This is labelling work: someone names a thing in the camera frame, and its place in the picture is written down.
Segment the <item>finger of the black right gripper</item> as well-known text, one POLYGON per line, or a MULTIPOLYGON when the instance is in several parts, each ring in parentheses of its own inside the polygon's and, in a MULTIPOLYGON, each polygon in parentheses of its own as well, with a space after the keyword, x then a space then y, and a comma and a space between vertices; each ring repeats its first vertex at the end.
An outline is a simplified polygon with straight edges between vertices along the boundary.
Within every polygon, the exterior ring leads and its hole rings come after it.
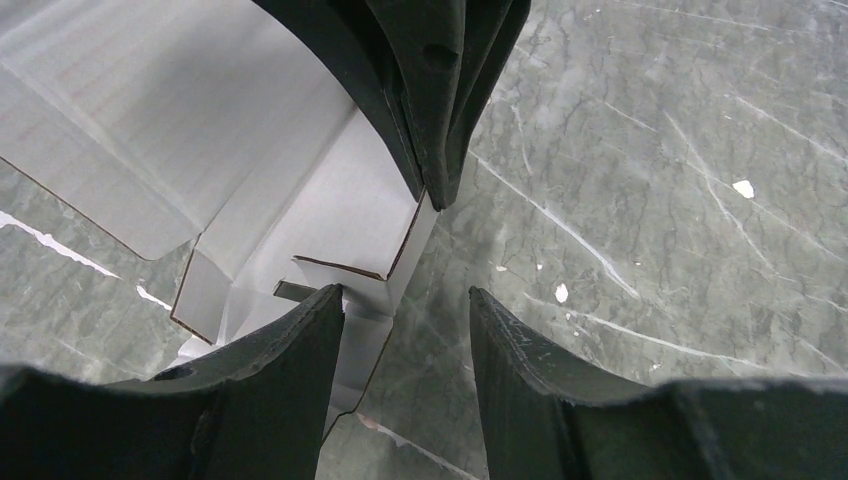
POLYGON ((442 205, 456 200, 471 134, 525 25, 530 0, 466 3, 463 53, 450 130, 442 205))
POLYGON ((328 68, 389 149, 413 196, 455 200, 448 138, 460 112, 462 1, 261 1, 328 68))

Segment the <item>white cardboard box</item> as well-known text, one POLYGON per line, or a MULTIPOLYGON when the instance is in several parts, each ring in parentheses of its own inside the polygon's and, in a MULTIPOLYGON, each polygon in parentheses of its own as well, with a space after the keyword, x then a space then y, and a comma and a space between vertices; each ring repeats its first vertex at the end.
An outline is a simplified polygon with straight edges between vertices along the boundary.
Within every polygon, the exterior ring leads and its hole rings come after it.
POLYGON ((191 244, 186 362, 344 289, 326 423, 353 412, 432 232, 339 75, 250 1, 5 1, 1 155, 138 256, 191 244))

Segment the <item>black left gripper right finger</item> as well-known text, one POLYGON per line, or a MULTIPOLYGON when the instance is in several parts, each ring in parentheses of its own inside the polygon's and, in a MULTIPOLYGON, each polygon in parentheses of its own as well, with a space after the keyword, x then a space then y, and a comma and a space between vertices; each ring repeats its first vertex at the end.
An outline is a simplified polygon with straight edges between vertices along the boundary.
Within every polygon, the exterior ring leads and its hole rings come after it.
POLYGON ((678 379, 597 367, 469 291, 481 426, 493 479, 843 479, 840 378, 678 379))

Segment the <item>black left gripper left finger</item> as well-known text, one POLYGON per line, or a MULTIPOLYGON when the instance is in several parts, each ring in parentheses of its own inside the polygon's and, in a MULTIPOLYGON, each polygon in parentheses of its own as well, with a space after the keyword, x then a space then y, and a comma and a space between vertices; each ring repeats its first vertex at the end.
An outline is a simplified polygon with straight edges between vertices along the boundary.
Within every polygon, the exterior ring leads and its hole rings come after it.
POLYGON ((5 479, 311 479, 345 316, 328 285, 147 381, 1 368, 5 479))

